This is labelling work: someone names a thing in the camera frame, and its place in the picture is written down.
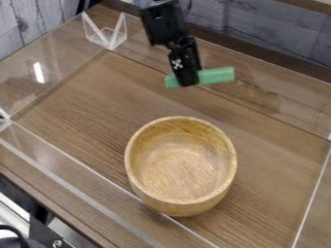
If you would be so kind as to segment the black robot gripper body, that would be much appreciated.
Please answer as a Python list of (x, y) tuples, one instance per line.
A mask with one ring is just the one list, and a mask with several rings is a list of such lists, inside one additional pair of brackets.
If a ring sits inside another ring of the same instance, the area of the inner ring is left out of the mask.
[(187, 37), (187, 22), (179, 0), (154, 0), (142, 9), (145, 31), (153, 46), (173, 48)]

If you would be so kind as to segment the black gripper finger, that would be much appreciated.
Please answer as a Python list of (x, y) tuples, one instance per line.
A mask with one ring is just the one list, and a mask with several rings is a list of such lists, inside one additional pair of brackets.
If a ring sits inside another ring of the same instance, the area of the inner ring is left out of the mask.
[(187, 36), (170, 45), (169, 59), (179, 85), (195, 85), (199, 82), (198, 72), (202, 70), (202, 64), (194, 37)]

